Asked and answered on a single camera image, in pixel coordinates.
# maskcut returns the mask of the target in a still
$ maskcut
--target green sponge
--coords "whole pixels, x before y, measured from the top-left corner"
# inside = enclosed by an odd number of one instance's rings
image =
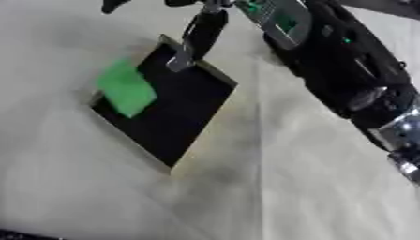
[[[123,60],[98,78],[97,86],[114,108],[125,117],[141,113],[157,98],[153,87],[129,60]]]

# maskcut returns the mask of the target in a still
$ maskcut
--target robotic arm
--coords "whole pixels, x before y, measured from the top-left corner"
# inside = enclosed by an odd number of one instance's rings
[[[128,1],[104,0],[103,11]],[[170,7],[196,2],[165,0]],[[232,5],[261,27],[266,43],[313,95],[420,184],[420,97],[406,64],[336,0],[205,0],[167,67],[177,72],[201,60],[228,23],[224,8]]]

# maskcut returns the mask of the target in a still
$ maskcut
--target white fabric surface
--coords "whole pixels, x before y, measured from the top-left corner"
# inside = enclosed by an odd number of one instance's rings
[[[85,97],[197,7],[0,1],[0,226],[71,239],[417,239],[415,189],[270,56],[238,11],[209,62],[239,82],[169,177]],[[420,23],[354,10],[420,78]]]

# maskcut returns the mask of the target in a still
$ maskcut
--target black box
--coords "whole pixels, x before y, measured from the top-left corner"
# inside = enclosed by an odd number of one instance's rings
[[[116,112],[97,93],[92,109],[144,150],[173,167],[186,153],[236,87],[236,82],[201,61],[179,73],[166,63],[178,43],[162,36],[160,43],[138,66],[157,92],[157,100],[133,118]]]

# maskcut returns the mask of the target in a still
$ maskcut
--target green object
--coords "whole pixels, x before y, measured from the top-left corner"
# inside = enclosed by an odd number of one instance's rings
[[[278,27],[280,27],[286,34],[289,34],[297,25],[297,21],[292,19],[288,14],[279,12],[276,16]]]
[[[97,86],[114,108],[125,117],[141,113],[157,98],[153,87],[129,60],[123,60],[98,78]]]
[[[248,3],[248,10],[250,12],[256,12],[258,10],[260,10],[261,6],[255,3]]]

